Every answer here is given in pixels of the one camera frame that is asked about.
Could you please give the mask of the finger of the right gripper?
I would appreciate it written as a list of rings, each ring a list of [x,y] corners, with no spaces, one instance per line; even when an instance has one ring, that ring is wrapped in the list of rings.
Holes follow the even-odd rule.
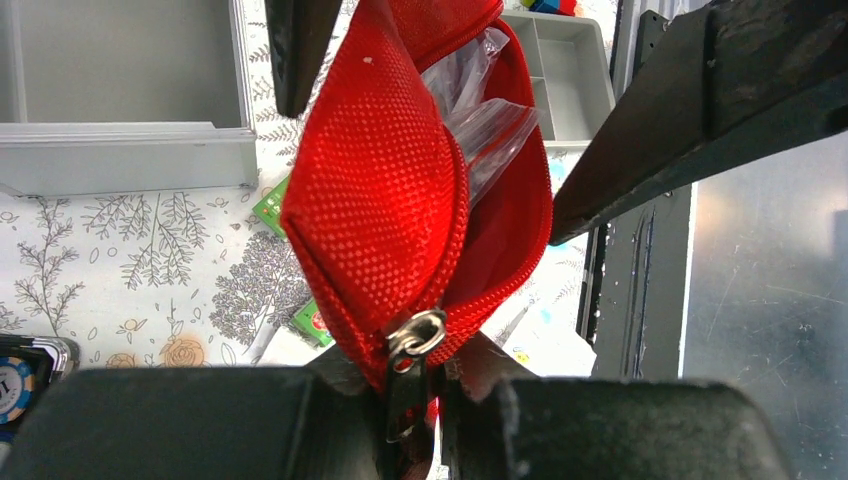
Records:
[[[634,76],[557,192],[550,241],[846,128],[845,2],[713,1]]]
[[[304,113],[342,0],[265,0],[275,104],[280,115]]]

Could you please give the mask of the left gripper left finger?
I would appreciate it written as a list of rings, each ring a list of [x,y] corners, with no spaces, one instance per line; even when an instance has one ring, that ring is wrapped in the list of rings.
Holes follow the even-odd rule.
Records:
[[[5,479],[394,479],[385,414],[337,348],[301,367],[87,369],[25,419]]]

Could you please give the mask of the red first aid pouch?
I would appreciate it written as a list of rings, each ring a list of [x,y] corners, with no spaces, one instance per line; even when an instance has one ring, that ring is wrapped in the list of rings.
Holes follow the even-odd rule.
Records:
[[[422,80],[492,28],[508,39],[485,99],[534,103],[499,1],[362,1],[314,103],[281,223],[337,345],[387,400],[387,438],[425,416],[427,372],[531,275],[552,195],[533,128],[480,197]]]

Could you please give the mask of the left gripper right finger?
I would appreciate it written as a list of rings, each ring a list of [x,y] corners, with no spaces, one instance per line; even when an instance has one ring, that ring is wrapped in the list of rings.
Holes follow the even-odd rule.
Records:
[[[476,335],[446,362],[454,479],[789,479],[761,409],[715,382],[540,377]]]

